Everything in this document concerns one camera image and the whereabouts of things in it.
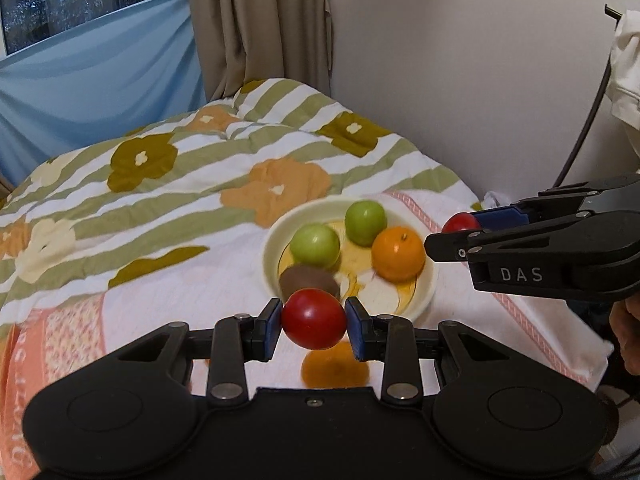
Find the white wall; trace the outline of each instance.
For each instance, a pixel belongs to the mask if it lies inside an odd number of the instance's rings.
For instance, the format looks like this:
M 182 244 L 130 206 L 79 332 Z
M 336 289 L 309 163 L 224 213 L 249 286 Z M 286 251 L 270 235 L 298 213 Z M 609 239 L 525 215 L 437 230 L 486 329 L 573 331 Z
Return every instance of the white wall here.
M 640 0 L 330 0 L 332 95 L 411 139 L 479 195 L 553 184 Z M 640 162 L 601 106 L 569 181 Z

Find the bed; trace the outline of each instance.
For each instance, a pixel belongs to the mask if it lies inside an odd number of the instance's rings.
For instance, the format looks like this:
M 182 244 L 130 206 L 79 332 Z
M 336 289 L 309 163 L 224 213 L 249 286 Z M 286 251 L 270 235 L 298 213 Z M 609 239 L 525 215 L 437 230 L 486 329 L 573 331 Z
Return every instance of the bed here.
M 332 194 L 398 201 L 432 232 L 478 199 L 411 142 L 313 88 L 245 84 L 233 98 L 60 155 L 0 210 L 0 458 L 8 480 L 38 469 L 20 429 L 39 390 L 172 320 L 208 328 L 257 314 L 270 295 L 258 254 L 269 227 Z M 562 302 L 473 290 L 442 265 L 417 326 L 457 319 L 594 389 L 611 346 Z M 301 387 L 306 351 L 281 338 L 250 389 Z M 206 364 L 192 390 L 202 393 Z M 379 364 L 370 384 L 380 385 Z M 422 366 L 425 392 L 438 391 Z

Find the red tomato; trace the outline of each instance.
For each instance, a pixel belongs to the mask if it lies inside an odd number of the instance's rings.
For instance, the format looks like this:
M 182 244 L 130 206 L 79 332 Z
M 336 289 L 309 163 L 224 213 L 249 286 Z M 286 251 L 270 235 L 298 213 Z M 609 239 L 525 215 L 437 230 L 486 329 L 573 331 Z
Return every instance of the red tomato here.
M 471 213 L 456 213 L 442 226 L 443 233 L 482 229 L 480 222 Z
M 338 344 L 347 330 L 347 316 L 338 300 L 319 288 L 301 288 L 285 303 L 280 322 L 296 345 L 326 350 Z

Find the blurred orange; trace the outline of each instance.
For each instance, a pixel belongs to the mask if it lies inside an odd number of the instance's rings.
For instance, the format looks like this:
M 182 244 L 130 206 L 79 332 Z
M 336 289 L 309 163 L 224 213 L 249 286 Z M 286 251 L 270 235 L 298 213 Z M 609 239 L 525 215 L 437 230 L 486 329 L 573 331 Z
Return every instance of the blurred orange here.
M 371 264 L 381 278 L 406 282 L 422 271 L 426 260 L 422 239 L 409 227 L 389 227 L 371 246 Z
M 348 341 L 327 350 L 313 350 L 302 361 L 302 381 L 307 388 L 357 388 L 369 381 L 369 364 L 353 357 Z

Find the beige curtain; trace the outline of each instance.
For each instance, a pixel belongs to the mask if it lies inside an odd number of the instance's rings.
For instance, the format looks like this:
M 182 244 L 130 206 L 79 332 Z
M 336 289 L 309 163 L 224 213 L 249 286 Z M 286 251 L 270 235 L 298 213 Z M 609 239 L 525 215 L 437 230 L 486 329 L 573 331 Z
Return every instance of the beige curtain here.
M 329 93 L 327 0 L 189 0 L 207 99 L 287 77 Z
M 0 173 L 0 199 L 6 197 L 15 189 L 15 186 L 11 184 L 2 173 Z

